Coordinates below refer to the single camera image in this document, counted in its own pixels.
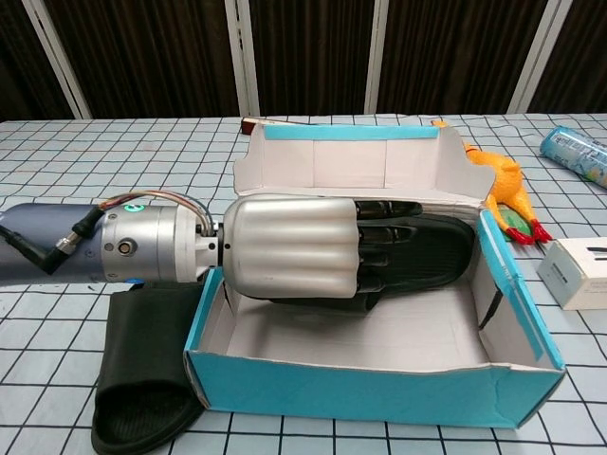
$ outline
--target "curtain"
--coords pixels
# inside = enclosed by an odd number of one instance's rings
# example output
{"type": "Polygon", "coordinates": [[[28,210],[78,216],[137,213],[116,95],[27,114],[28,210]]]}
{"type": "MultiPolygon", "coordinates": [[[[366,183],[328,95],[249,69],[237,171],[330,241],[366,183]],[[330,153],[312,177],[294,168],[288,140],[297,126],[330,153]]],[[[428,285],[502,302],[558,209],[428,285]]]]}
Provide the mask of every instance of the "curtain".
{"type": "Polygon", "coordinates": [[[374,0],[250,0],[262,115],[361,114],[374,0]]]}
{"type": "Polygon", "coordinates": [[[507,110],[546,0],[390,2],[377,111],[507,110]]]}
{"type": "Polygon", "coordinates": [[[0,2],[0,121],[73,118],[20,0],[0,2]]]}
{"type": "Polygon", "coordinates": [[[46,0],[94,118],[237,116],[222,0],[46,0]]]}
{"type": "Polygon", "coordinates": [[[607,112],[607,3],[576,0],[529,112],[607,112]]]}

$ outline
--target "red chicken feet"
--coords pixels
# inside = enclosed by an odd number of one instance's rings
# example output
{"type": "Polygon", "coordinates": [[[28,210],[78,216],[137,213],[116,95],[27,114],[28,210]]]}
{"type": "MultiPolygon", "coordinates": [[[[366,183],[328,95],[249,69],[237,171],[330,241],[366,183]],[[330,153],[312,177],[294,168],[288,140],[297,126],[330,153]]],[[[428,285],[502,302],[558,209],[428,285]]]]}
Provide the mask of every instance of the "red chicken feet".
{"type": "Polygon", "coordinates": [[[533,229],[533,240],[546,243],[552,240],[552,236],[543,228],[538,220],[531,220],[533,229]]]}
{"type": "Polygon", "coordinates": [[[508,237],[510,237],[516,243],[521,244],[521,245],[533,245],[535,243],[535,241],[533,240],[533,237],[520,232],[518,229],[515,229],[514,227],[509,227],[506,230],[506,234],[508,235],[508,237]]]}

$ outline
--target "table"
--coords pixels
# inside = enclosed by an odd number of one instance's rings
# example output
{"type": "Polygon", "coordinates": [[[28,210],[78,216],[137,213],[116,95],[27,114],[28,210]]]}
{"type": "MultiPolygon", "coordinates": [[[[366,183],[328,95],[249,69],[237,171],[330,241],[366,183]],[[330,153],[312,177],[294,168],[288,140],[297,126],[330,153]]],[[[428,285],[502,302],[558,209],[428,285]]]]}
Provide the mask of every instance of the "table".
{"type": "MultiPolygon", "coordinates": [[[[313,123],[430,124],[437,117],[291,117],[313,123]]],[[[605,141],[607,115],[446,116],[465,140],[524,167],[540,220],[556,237],[607,236],[607,191],[538,157],[557,124],[605,141]]],[[[25,202],[92,203],[133,188],[191,194],[221,214],[239,118],[0,124],[0,211],[25,202]]],[[[544,247],[510,246],[569,372],[519,430],[414,427],[206,412],[156,455],[607,454],[607,310],[563,312],[535,270],[544,247]]],[[[109,296],[123,284],[0,288],[0,453],[92,454],[89,429],[109,296]]]]}

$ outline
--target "robotic arm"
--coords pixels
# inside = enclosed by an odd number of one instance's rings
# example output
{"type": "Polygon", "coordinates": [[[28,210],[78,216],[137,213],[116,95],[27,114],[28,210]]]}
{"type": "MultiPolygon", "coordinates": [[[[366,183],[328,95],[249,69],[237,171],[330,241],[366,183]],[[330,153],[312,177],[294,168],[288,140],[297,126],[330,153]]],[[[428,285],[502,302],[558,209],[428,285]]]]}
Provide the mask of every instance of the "robotic arm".
{"type": "Polygon", "coordinates": [[[0,285],[196,282],[221,266],[252,298],[348,299],[386,286],[421,211],[413,202],[256,195],[214,224],[187,205],[24,204],[0,216],[0,285]]]}

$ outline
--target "rubber chicken toy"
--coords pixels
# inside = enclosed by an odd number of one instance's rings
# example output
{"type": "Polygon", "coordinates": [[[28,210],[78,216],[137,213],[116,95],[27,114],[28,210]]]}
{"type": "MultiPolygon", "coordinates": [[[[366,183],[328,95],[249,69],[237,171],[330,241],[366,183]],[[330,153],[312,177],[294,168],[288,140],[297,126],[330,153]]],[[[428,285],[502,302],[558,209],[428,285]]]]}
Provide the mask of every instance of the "rubber chicken toy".
{"type": "MultiPolygon", "coordinates": [[[[432,125],[448,126],[444,121],[433,121],[432,125]]],[[[464,143],[468,159],[478,165],[489,165],[495,170],[495,183],[486,200],[487,208],[491,211],[500,229],[513,241],[523,245],[533,245],[535,242],[548,242],[552,236],[540,224],[529,196],[523,185],[523,172],[519,163],[512,158],[500,154],[483,152],[482,150],[464,143]],[[510,227],[500,213],[498,204],[506,204],[516,211],[531,225],[532,235],[520,232],[510,227]]]]}

